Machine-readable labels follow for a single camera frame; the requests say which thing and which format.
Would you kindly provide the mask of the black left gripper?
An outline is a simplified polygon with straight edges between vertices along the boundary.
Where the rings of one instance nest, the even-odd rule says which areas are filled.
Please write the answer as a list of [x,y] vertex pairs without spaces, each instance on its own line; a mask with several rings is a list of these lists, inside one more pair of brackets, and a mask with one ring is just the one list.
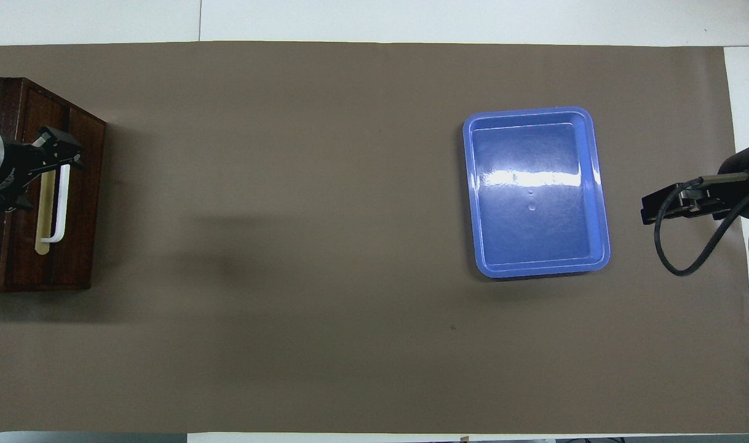
[[0,138],[0,216],[34,208],[25,193],[35,173],[46,173],[62,166],[85,169],[82,150],[73,135],[49,126],[38,130],[31,151],[24,144],[6,143]]

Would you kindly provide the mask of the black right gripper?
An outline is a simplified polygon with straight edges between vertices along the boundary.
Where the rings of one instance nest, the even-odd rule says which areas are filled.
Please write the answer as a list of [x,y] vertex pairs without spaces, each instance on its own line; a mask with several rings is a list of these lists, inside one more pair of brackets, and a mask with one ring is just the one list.
[[[737,152],[725,160],[718,169],[718,174],[749,173],[749,148]],[[739,202],[749,194],[749,179],[740,182],[728,182],[711,185],[708,191],[703,189],[703,180],[669,185],[641,199],[641,222],[653,225],[659,219],[659,210],[666,201],[667,208],[662,219],[700,218],[709,215],[711,197],[724,205],[726,210],[712,215],[714,220],[722,220]]]

